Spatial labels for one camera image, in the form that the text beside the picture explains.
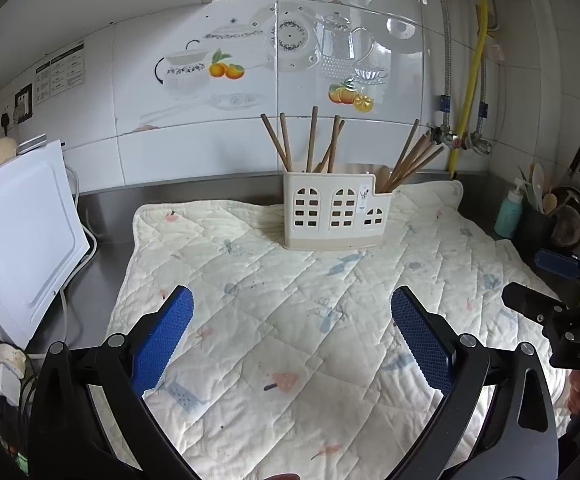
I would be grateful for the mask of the person's right hand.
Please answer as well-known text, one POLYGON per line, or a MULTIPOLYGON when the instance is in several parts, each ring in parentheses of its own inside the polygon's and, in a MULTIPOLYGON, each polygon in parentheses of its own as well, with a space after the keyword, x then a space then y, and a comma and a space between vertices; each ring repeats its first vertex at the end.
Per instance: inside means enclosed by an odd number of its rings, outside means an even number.
POLYGON ((578 415, 580 414, 580 370, 572 370, 569 384, 568 409, 572 415, 578 415))

